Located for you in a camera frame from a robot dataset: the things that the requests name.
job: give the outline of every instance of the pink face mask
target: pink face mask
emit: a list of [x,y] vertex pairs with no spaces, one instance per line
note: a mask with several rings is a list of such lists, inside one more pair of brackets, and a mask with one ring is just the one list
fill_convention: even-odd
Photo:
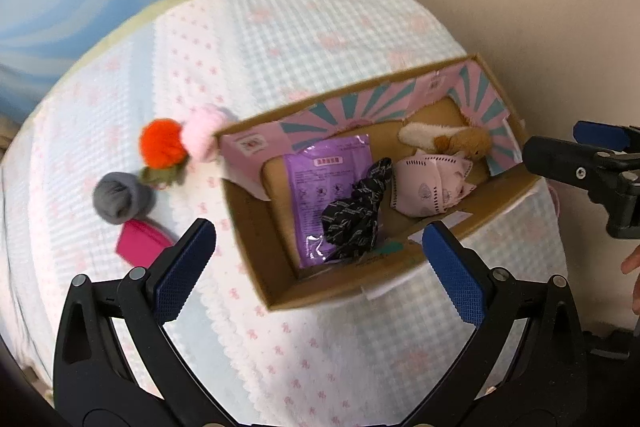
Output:
[[444,154],[417,154],[394,165],[391,208],[409,217],[443,214],[475,185],[465,182],[473,163]]

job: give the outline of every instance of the pom-pom flower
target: pom-pom flower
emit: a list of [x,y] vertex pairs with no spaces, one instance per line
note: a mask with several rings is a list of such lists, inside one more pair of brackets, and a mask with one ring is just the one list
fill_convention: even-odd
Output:
[[160,118],[147,125],[140,134],[140,154],[151,169],[168,169],[187,158],[180,142],[182,126],[170,118]]
[[154,187],[182,182],[184,167],[189,156],[180,142],[182,126],[170,118],[149,123],[140,134],[138,146],[146,165],[140,172],[140,181]]
[[235,118],[212,103],[195,109],[180,133],[180,141],[196,162],[210,162],[218,155],[218,144],[213,136]]

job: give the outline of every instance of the white plush ear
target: white plush ear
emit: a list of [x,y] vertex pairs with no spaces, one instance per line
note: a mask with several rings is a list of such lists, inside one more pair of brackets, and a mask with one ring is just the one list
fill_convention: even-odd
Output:
[[429,123],[411,122],[402,127],[398,132],[398,139],[405,145],[417,147],[431,153],[436,150],[433,139],[436,136],[453,136],[466,127],[449,127],[447,125],[434,125]]

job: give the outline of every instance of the black fabric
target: black fabric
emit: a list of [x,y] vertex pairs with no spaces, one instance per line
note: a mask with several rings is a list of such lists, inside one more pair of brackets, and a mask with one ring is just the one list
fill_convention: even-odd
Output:
[[378,209],[391,169],[391,158],[375,162],[367,177],[353,185],[351,198],[335,200],[322,211],[324,238],[338,247],[327,261],[359,257],[372,250],[378,233]]

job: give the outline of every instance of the pink and teal striped pattern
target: pink and teal striped pattern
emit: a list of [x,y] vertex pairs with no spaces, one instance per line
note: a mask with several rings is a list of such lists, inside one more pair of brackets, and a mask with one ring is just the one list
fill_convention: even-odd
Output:
[[448,95],[460,112],[475,126],[491,133],[494,148],[486,158],[492,176],[520,163],[520,148],[506,123],[509,109],[475,61],[469,60],[458,72],[459,81]]
[[474,60],[395,84],[349,93],[316,103],[280,120],[294,151],[341,131],[388,120],[404,120],[416,110],[450,96],[472,125],[491,133],[494,148],[487,157],[492,176],[522,160],[520,148],[506,123],[509,109]]
[[387,120],[403,120],[409,116],[407,109],[415,85],[412,78],[345,94],[283,118],[280,126],[289,136],[291,148],[300,151],[347,129]]

